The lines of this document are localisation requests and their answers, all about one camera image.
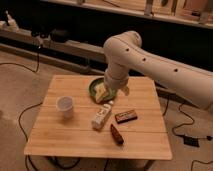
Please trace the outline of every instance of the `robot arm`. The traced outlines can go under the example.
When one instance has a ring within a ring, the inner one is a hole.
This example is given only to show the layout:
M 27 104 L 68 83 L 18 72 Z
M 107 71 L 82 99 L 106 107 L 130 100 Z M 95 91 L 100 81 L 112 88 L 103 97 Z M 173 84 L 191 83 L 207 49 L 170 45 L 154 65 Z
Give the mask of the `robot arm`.
M 108 60 L 104 75 L 107 87 L 124 87 L 128 82 L 129 69 L 133 68 L 197 107 L 213 113 L 212 72 L 151 54 L 141 49 L 141 44 L 140 35 L 134 31 L 107 39 L 104 43 Z

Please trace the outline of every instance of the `wire on floor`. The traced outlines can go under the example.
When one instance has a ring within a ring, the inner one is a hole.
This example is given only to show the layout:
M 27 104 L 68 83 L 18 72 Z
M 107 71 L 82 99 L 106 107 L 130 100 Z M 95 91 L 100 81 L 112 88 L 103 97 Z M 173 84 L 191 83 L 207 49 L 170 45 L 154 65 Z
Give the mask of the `wire on floor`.
M 106 160 L 106 163 L 105 163 L 105 165 L 104 165 L 104 171 L 106 171 L 106 170 L 107 170 L 107 166 L 108 166 L 108 164 L 109 164 L 109 159 L 107 159 L 107 160 Z
M 182 123 L 182 124 L 177 125 L 177 126 L 175 126 L 175 127 L 172 128 L 172 133 L 173 133 L 175 136 L 177 136 L 177 137 L 183 137 L 184 135 L 183 135 L 183 134 L 177 134 L 177 133 L 175 132 L 176 129 L 178 129 L 178 128 L 182 127 L 182 126 L 185 126 L 185 125 L 193 125 L 193 124 L 195 123 L 194 118 L 191 117 L 189 114 L 187 114 L 186 112 L 184 112 L 184 111 L 181 109 L 181 107 L 182 107 L 186 102 L 187 102 L 187 101 L 185 100 L 182 104 L 180 104 L 179 107 L 178 107 L 178 110 L 179 110 L 183 115 L 185 115 L 185 116 L 187 116 L 189 119 L 191 119 L 191 122 L 185 122 L 185 123 Z
M 106 3 L 110 4 L 110 5 L 113 5 L 113 6 L 115 6 L 115 7 L 121 8 L 121 6 L 119 6 L 119 5 L 116 4 L 116 3 L 113 3 L 113 2 L 110 2 L 110 1 L 107 1 L 107 0 L 102 0 L 102 1 L 103 1 L 103 2 L 106 2 Z
M 28 67 L 26 67 L 25 65 L 18 64 L 18 63 L 13 63 L 13 62 L 4 62 L 4 63 L 0 63 L 0 65 L 16 65 L 16 66 L 25 68 L 25 69 L 27 69 L 27 70 L 33 72 L 33 73 L 37 73 L 38 70 L 39 70 L 39 64 L 40 64 L 40 56 L 39 56 L 39 54 L 40 54 L 40 49 L 41 49 L 41 48 L 42 48 L 42 46 L 40 45 L 40 46 L 38 47 L 37 65 L 36 65 L 36 69 L 35 69 L 35 70 L 33 70 L 33 69 L 31 69 L 31 68 L 28 68 Z
M 25 132 L 25 130 L 24 130 L 22 124 L 21 124 L 21 118 L 22 118 L 23 114 L 24 114 L 26 111 L 28 111 L 28 110 L 30 110 L 30 109 L 32 109 L 32 108 L 35 108 L 35 107 L 37 107 L 37 106 L 40 106 L 41 104 L 42 104 L 42 102 L 41 102 L 41 103 L 38 103 L 38 104 L 36 104 L 36 105 L 32 105 L 32 106 L 27 107 L 26 109 L 24 109 L 24 110 L 21 112 L 21 114 L 20 114 L 19 117 L 18 117 L 18 124 L 19 124 L 19 127 L 20 127 L 22 133 L 24 134 L 24 137 L 25 137 L 25 141 L 26 141 L 26 142 L 27 142 L 27 140 L 28 140 L 28 137 L 27 137 L 27 133 Z M 34 171 L 38 171 L 37 167 L 35 166 L 35 164 L 33 163 L 32 159 L 31 159 L 31 157 L 30 157 L 30 156 L 25 156 L 25 167 L 26 167 L 27 171 L 30 171 L 30 169 L 29 169 L 29 167 L 28 167 L 27 161 L 30 162 L 30 164 L 31 164 L 31 166 L 33 167 Z
M 167 100 L 166 100 L 166 107 L 165 107 L 165 110 L 164 110 L 164 112 L 163 112 L 163 116 L 165 116 L 166 115 L 166 113 L 167 113 L 167 110 L 168 110 L 168 107 L 169 107 L 169 102 L 170 102 L 170 97 L 172 96 L 172 95 L 175 95 L 174 93 L 169 93 L 168 95 L 167 95 Z
M 59 168 L 59 169 L 63 169 L 63 170 L 70 170 L 73 169 L 75 166 L 77 166 L 77 164 L 80 162 L 81 158 L 77 158 L 76 162 L 73 163 L 70 166 L 63 166 L 59 159 L 57 157 L 46 157 L 46 159 L 55 167 Z
M 192 163 L 191 163 L 191 171 L 193 171 L 193 167 L 194 167 L 195 163 L 208 165 L 208 164 L 213 164 L 213 161 L 203 162 L 203 161 L 200 161 L 200 160 L 193 160 Z

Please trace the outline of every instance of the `cup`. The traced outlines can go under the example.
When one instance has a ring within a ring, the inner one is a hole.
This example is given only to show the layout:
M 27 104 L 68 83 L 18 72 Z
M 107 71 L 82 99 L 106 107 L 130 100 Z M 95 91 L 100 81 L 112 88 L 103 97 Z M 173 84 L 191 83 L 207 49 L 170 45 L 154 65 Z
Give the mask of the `cup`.
M 56 108 L 65 118 L 73 115 L 73 99 L 70 96 L 59 97 L 56 102 Z

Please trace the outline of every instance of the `table leg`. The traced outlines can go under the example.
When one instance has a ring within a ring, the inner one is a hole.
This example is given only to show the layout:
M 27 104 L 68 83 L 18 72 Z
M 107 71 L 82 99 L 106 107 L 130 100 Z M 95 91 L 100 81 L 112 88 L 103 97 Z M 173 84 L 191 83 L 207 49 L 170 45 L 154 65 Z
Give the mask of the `table leg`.
M 148 160 L 146 165 L 143 167 L 143 171 L 148 171 L 154 162 L 155 160 Z

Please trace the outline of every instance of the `green bowl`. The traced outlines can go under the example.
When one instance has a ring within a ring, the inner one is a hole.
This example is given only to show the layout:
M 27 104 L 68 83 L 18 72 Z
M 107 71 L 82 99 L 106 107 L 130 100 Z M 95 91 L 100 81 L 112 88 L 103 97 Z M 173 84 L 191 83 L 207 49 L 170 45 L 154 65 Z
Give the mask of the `green bowl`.
M 101 84 L 103 82 L 104 82 L 104 78 L 101 77 L 101 78 L 97 78 L 97 79 L 93 80 L 89 85 L 90 96 L 95 102 L 96 102 L 96 100 L 95 100 L 95 94 L 96 94 L 95 86 L 98 85 L 98 84 Z M 104 97 L 101 102 L 107 102 L 107 101 L 113 100 L 115 98 L 116 94 L 117 94 L 116 90 L 109 90 L 109 95 Z

